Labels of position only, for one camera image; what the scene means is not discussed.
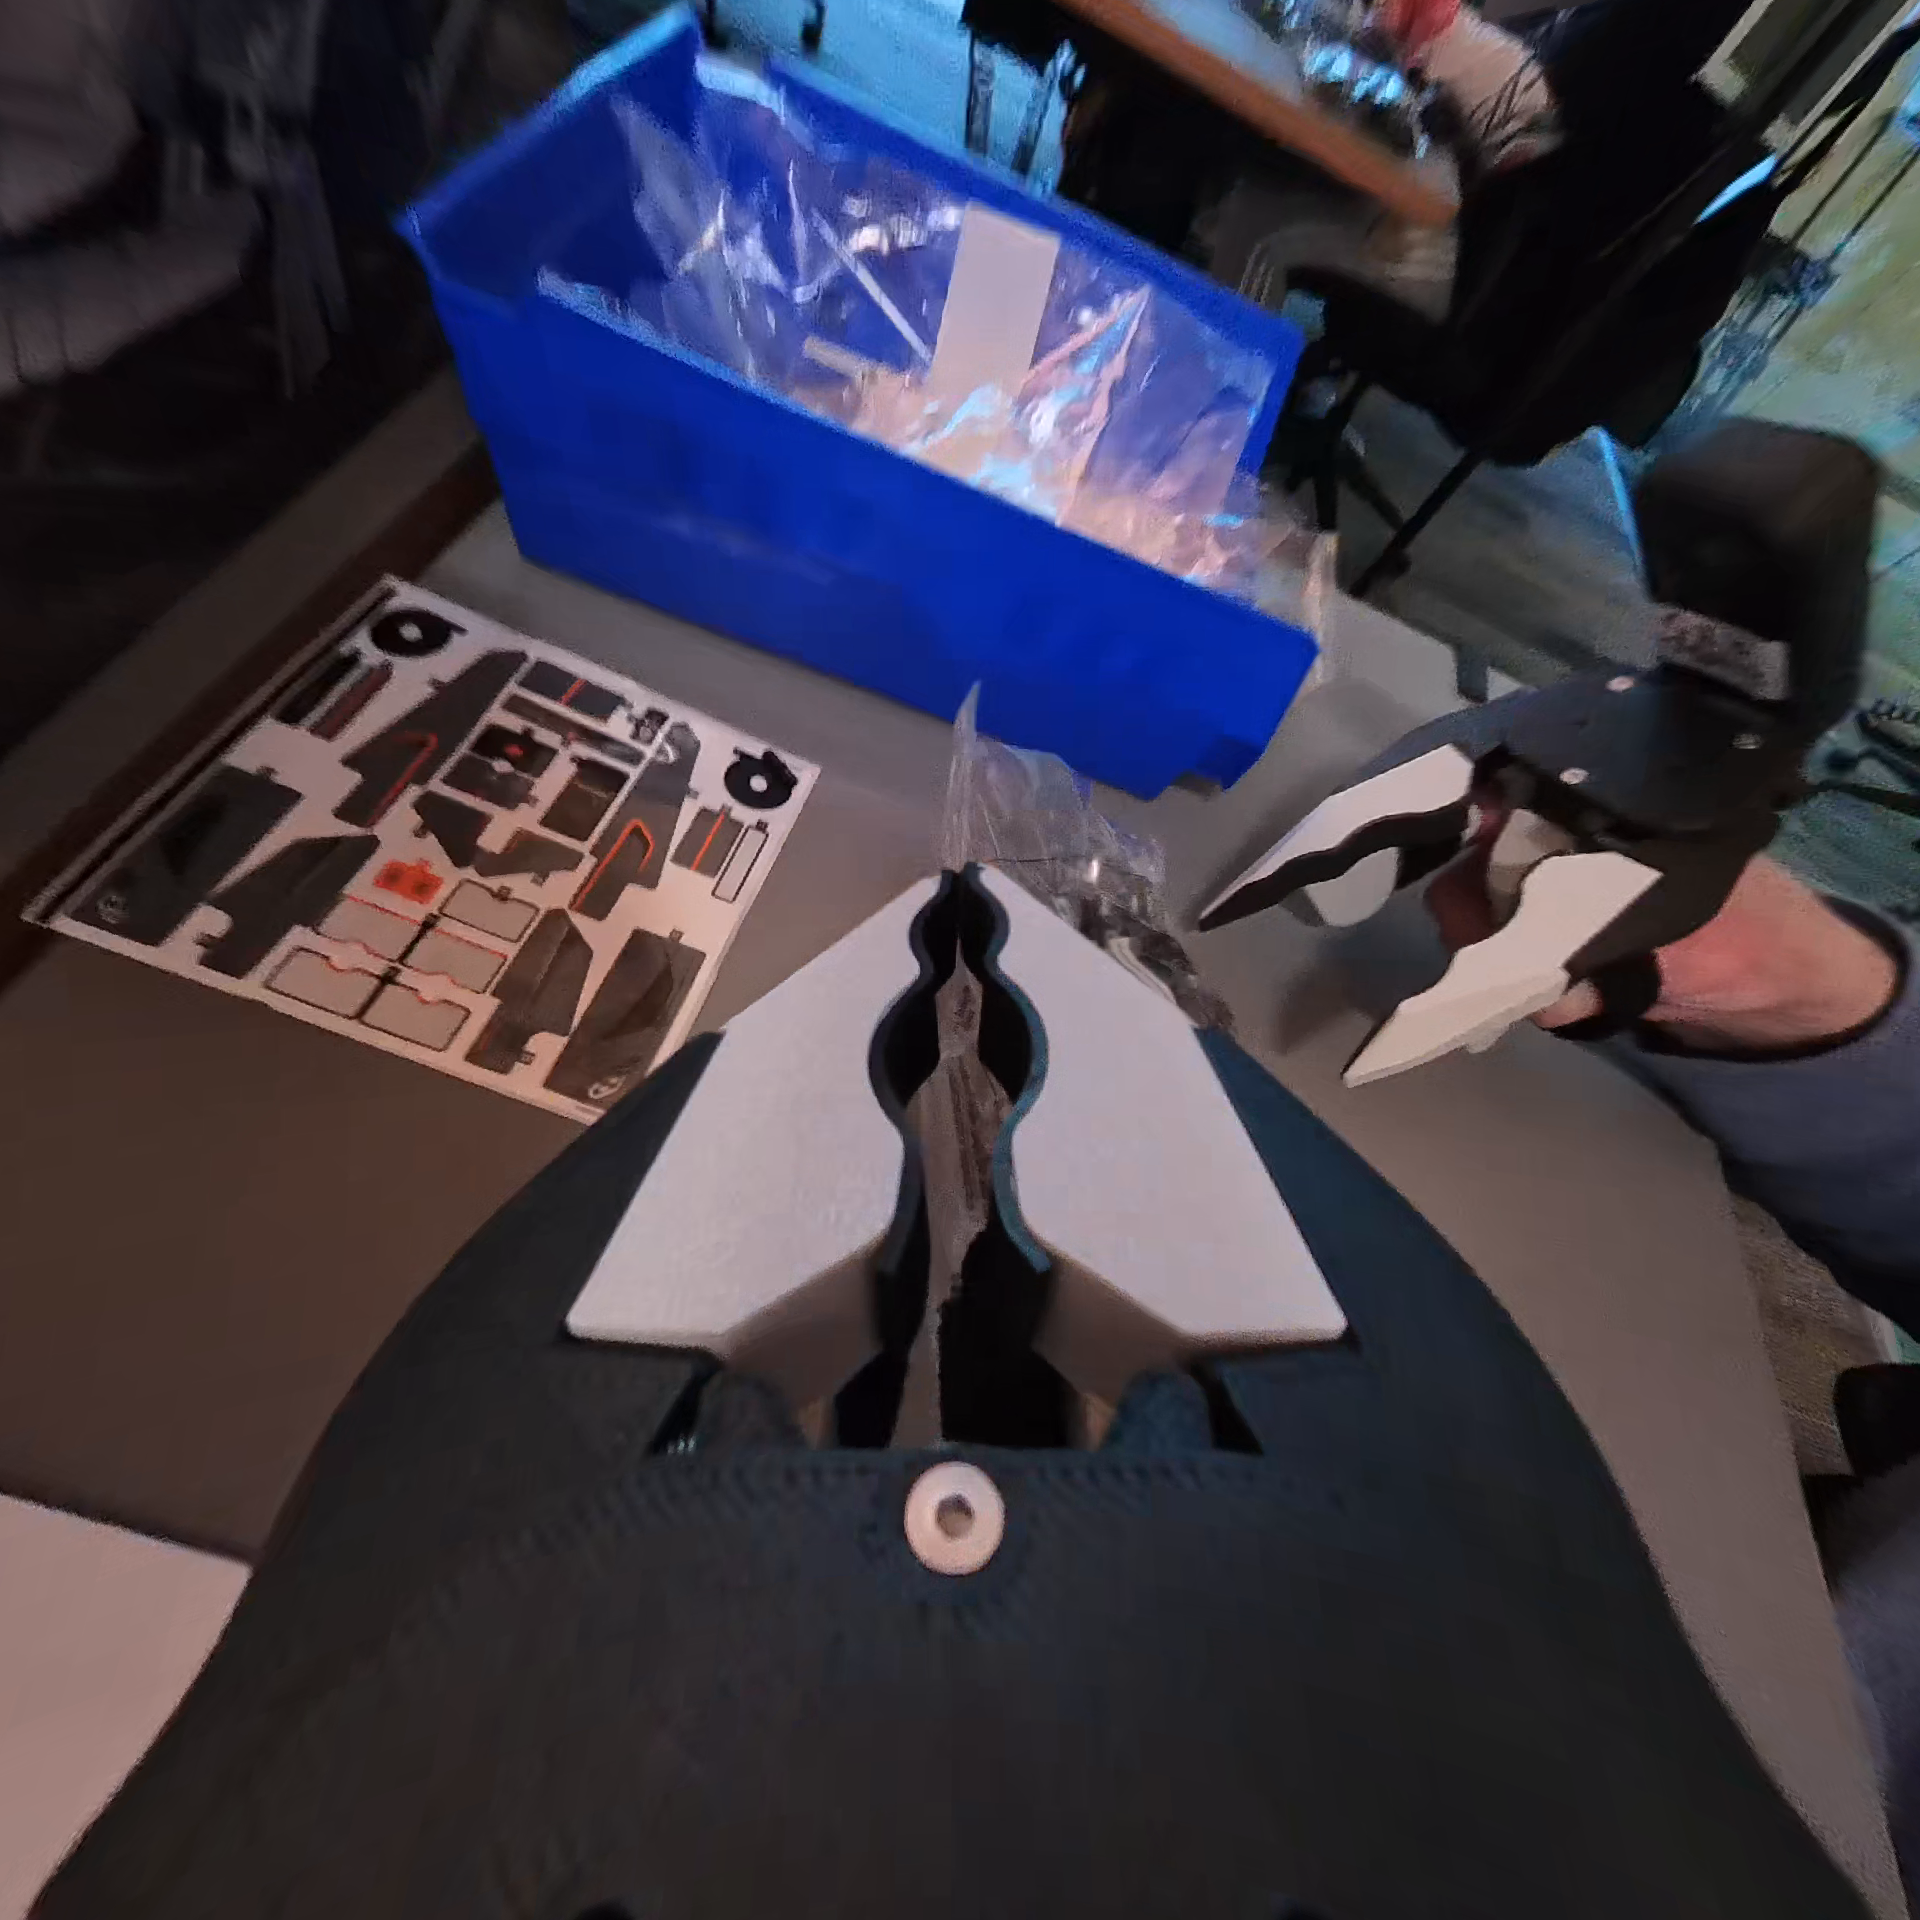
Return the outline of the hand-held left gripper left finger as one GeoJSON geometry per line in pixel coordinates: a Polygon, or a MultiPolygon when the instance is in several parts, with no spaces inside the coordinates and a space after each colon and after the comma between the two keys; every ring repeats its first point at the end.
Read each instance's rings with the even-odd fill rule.
{"type": "Polygon", "coordinates": [[[566,1333],[685,1351],[895,1441],[928,1314],[928,1173],[911,1106],[943,1047],[964,887],[910,884],[735,1015],[617,1220],[566,1333]]]}

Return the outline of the lego sticker sheet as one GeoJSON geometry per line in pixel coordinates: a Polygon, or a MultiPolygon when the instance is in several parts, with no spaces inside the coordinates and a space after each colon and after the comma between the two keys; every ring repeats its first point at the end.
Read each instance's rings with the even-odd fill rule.
{"type": "Polygon", "coordinates": [[[692,1031],[819,777],[391,575],[28,921],[593,1121],[692,1031]]]}

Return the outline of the background desk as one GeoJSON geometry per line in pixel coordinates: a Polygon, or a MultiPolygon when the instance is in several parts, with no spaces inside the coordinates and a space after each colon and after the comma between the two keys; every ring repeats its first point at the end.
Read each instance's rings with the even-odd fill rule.
{"type": "Polygon", "coordinates": [[[1061,2],[1057,9],[1399,219],[1427,229],[1455,219],[1454,163],[1438,151],[1401,158],[1351,118],[1313,103],[1301,60],[1240,4],[1061,2]]]}

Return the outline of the black office chair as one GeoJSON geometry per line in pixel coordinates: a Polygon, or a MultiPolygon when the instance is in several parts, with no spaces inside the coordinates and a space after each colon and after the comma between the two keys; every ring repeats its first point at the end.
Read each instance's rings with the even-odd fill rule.
{"type": "Polygon", "coordinates": [[[1477,471],[1535,466],[1598,428],[1640,446],[1687,388],[1791,174],[1779,159],[1864,100],[1916,45],[1916,4],[1583,4],[1486,98],[1451,227],[1447,305],[1409,271],[1301,262],[1319,301],[1316,371],[1345,381],[1310,476],[1336,514],[1336,453],[1359,398],[1430,419],[1455,462],[1407,511],[1383,493],[1393,582],[1477,471]]]}

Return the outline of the clear bag of lego parts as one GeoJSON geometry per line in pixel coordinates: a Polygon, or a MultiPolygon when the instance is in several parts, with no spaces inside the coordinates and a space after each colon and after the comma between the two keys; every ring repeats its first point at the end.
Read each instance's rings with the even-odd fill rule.
{"type": "MultiPolygon", "coordinates": [[[[1231,1031],[1225,1001],[1207,988],[1175,932],[1161,844],[1115,822],[1092,781],[1065,758],[996,741],[981,725],[974,684],[952,717],[942,825],[942,867],[996,871],[1072,932],[1176,1005],[1190,1025],[1231,1031]]],[[[1004,1085],[990,1068],[987,994],[966,958],[935,993],[935,1066],[910,1114],[928,1173],[928,1302],[935,1359],[1023,1358],[1032,1334],[1015,1333],[1008,1310],[966,1306],[966,1262],[990,1247],[995,1145],[1015,1115],[1025,1069],[1004,1085]]]]}

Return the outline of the clear plastic bag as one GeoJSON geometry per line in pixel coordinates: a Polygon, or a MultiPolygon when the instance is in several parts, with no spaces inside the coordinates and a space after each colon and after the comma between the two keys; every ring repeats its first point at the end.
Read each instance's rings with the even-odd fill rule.
{"type": "Polygon", "coordinates": [[[543,298],[1321,630],[1336,539],[1244,466],[1289,385],[1280,347],[703,54],[685,130],[628,94],[608,116],[614,262],[553,257],[543,298]]]}

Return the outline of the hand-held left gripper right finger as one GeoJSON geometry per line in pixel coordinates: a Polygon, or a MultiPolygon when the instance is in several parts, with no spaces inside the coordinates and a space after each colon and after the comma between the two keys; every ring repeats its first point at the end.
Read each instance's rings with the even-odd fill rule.
{"type": "Polygon", "coordinates": [[[964,1444],[1084,1444],[1140,1375],[1348,1333],[1209,1031],[995,871],[960,967],[964,1444]]]}

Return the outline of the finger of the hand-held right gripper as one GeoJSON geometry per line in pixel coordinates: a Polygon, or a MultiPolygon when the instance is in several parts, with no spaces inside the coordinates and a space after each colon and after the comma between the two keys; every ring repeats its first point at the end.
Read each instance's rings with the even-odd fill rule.
{"type": "Polygon", "coordinates": [[[1527,867],[1488,855],[1495,929],[1406,998],[1342,1073],[1367,1089],[1454,1052],[1483,1052],[1572,988],[1572,962],[1661,878],[1623,853],[1548,853],[1527,867]]]}
{"type": "Polygon", "coordinates": [[[1467,839],[1477,765],[1443,745],[1340,787],[1233,878],[1195,926],[1215,930],[1271,909],[1313,929],[1371,919],[1406,884],[1406,863],[1448,861],[1467,839]]]}

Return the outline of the person's right hand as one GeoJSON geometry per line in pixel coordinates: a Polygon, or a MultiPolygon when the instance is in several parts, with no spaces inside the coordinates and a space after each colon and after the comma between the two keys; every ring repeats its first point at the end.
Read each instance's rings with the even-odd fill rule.
{"type": "Polygon", "coordinates": [[[1653,959],[1659,993],[1617,1036],[1651,1052],[1790,1060],[1872,1031],[1911,983],[1903,929],[1811,890],[1767,855],[1718,915],[1653,959]]]}

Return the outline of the person's right forearm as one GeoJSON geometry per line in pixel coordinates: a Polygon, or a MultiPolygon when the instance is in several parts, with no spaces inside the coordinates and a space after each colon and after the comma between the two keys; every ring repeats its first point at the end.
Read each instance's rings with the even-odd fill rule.
{"type": "Polygon", "coordinates": [[[1894,965],[1887,1007],[1840,1039],[1709,1052],[1653,1025],[1599,1049],[1711,1140],[1759,1204],[1864,1307],[1918,1338],[1918,974],[1913,930],[1825,897],[1894,965]]]}

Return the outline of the blue parts bin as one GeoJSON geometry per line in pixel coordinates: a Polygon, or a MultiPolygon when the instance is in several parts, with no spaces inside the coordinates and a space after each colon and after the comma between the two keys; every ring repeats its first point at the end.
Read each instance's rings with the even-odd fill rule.
{"type": "MultiPolygon", "coordinates": [[[[399,215],[524,558],[933,716],[974,684],[981,725],[1140,798],[1233,783],[1316,667],[1316,635],[1168,575],[670,346],[537,290],[537,267],[614,262],[617,94],[685,130],[709,58],[788,86],[827,127],[936,180],[1091,238],[1231,337],[1303,337],[1096,215],[942,151],[790,61],[747,68],[671,6],[593,54],[399,215]]],[[[1271,437],[1280,404],[1267,413],[1271,437]]]]}

